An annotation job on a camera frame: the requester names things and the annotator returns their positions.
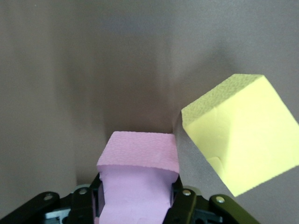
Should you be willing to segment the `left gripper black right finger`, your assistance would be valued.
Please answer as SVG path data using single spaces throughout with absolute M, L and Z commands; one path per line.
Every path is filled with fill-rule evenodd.
M 196 193 L 184 188 L 180 177 L 172 184 L 173 202 L 165 215 L 165 224 L 193 224 Z

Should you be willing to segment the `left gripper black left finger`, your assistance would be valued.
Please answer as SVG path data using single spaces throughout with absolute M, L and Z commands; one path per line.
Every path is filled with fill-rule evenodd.
M 97 224 L 104 208 L 104 190 L 100 176 L 91 184 L 78 186 L 71 196 L 68 224 Z

